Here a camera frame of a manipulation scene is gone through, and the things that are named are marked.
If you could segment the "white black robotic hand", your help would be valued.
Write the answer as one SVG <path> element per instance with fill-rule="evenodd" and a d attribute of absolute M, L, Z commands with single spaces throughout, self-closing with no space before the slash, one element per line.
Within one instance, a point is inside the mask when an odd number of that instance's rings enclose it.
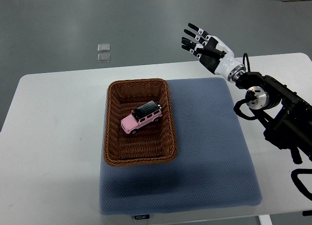
<path fill-rule="evenodd" d="M 199 43 L 182 37 L 181 47 L 199 58 L 199 62 L 209 72 L 214 75 L 221 75 L 231 83 L 236 82 L 240 75 L 246 72 L 246 67 L 234 58 L 233 51 L 219 38 L 211 36 L 207 31 L 192 23 L 188 23 L 188 27 L 195 30 L 196 34 L 187 29 L 184 29 L 184 33 Z"/>

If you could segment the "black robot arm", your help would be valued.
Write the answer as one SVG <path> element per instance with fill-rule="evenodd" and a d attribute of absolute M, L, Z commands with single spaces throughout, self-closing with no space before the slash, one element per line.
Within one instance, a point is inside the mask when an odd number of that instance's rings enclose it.
<path fill-rule="evenodd" d="M 252 71 L 249 57 L 235 59 L 233 51 L 219 38 L 189 23 L 181 39 L 182 48 L 198 58 L 212 74 L 245 90 L 234 112 L 246 120 L 258 120 L 265 140 L 279 149 L 289 149 L 295 164 L 301 164 L 301 153 L 312 157 L 312 107 L 296 92 L 269 75 Z"/>

